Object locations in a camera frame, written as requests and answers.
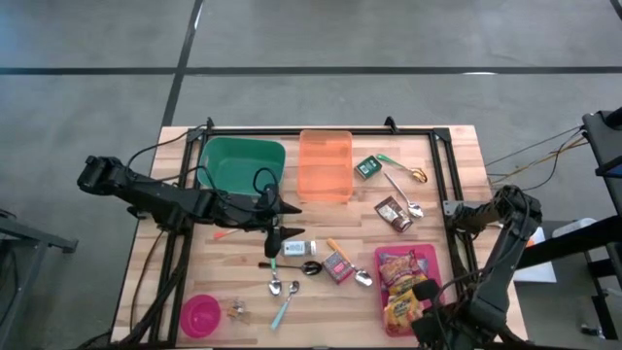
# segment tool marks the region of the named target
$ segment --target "small box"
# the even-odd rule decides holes
[[[382,164],[374,156],[367,157],[357,165],[357,172],[363,177],[363,180],[369,179],[373,174],[380,171],[380,169],[382,169]]]
[[[352,265],[336,251],[328,256],[322,265],[336,284],[341,283],[354,272]]]

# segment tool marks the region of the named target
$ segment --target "pink tray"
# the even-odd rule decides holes
[[[380,254],[392,254],[392,255],[406,255],[410,251],[415,251],[415,258],[426,259],[428,261],[428,271],[426,272],[428,278],[433,279],[439,286],[442,286],[440,280],[440,272],[438,271],[438,261],[436,260],[436,250],[431,244],[417,244],[410,246],[398,246],[398,247],[380,247],[376,249],[373,256],[376,263],[376,272],[378,273],[378,289],[380,292],[380,313],[383,314],[385,306],[387,306],[387,300],[389,299],[389,293],[382,290],[382,276],[380,275]],[[444,297],[440,296],[440,302],[444,302]],[[432,306],[429,300],[422,301],[424,309]],[[412,330],[402,334],[391,334],[389,336],[414,336]]]

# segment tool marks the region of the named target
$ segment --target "orange bin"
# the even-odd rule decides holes
[[[298,195],[302,201],[346,202],[352,196],[352,133],[302,130]]]

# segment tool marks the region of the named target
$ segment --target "metal spoon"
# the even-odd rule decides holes
[[[270,329],[275,331],[279,327],[279,324],[281,323],[281,319],[283,318],[283,315],[285,314],[285,310],[288,309],[288,305],[290,304],[290,300],[292,299],[292,296],[296,294],[296,292],[298,292],[299,289],[300,289],[300,283],[298,281],[293,281],[290,285],[290,295],[288,296],[288,299],[285,301],[283,306],[281,306],[279,313],[276,314],[276,317],[274,318],[274,321],[272,321],[272,325],[270,326]]]
[[[420,183],[427,183],[428,182],[428,176],[426,175],[426,173],[424,172],[424,170],[422,168],[408,168],[404,165],[401,165],[400,163],[396,162],[395,160],[385,156],[385,155],[376,155],[376,157],[380,160],[389,162],[391,164],[397,165],[400,168],[408,171],[409,173],[412,174],[412,176],[415,178],[415,180],[419,181]]]
[[[277,264],[276,266],[284,267],[284,268],[297,268],[301,270],[302,273],[304,273],[307,276],[317,275],[318,273],[322,272],[322,264],[319,262],[305,262],[301,266],[280,265],[280,264]],[[258,263],[258,267],[259,268],[270,268],[271,265],[268,262],[260,262]]]
[[[334,241],[334,239],[329,238],[327,240],[327,244],[329,245],[330,248],[336,250],[337,252],[339,252],[339,254],[343,257],[343,259],[346,260],[346,262],[348,262],[350,264],[350,266],[352,266],[352,268],[354,268],[355,271],[357,271],[357,273],[355,273],[354,275],[354,279],[359,282],[360,284],[369,287],[373,284],[373,280],[371,279],[371,276],[369,275],[369,273],[367,273],[367,271],[363,270],[362,268],[358,268],[356,266],[354,266],[354,264],[352,263],[352,261],[350,261],[350,259],[348,259],[348,257],[346,256],[346,254],[343,252],[343,250],[341,249],[341,247],[339,247],[339,245],[337,244],[337,242]]]
[[[393,187],[396,188],[396,190],[399,192],[401,197],[404,198],[406,203],[408,203],[408,212],[410,213],[410,215],[412,215],[414,218],[423,218],[424,217],[424,211],[421,209],[421,206],[419,206],[419,204],[417,204],[417,202],[410,201],[408,199],[408,197],[406,196],[406,193],[404,193],[401,190],[401,188],[396,184],[396,182],[393,180],[393,178],[389,174],[387,174],[386,172],[384,174],[387,177],[387,179],[389,179],[389,182],[391,183],[391,185],[393,185]]]
[[[281,294],[281,281],[276,276],[276,260],[271,259],[270,262],[272,267],[272,280],[268,282],[268,289],[270,290],[270,294],[276,297]]]

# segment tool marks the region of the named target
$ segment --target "green box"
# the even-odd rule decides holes
[[[240,137],[217,137],[209,140],[201,152],[200,165],[214,179],[214,186],[229,193],[257,195],[253,188],[255,173],[263,167],[274,172],[281,183],[285,170],[285,148],[278,142]],[[212,188],[203,169],[198,170],[201,185]],[[257,187],[263,190],[274,183],[267,171],[261,171]]]
[[[382,169],[382,164],[374,156],[367,157],[357,165],[357,172],[363,177],[363,180],[369,179],[380,169]]]

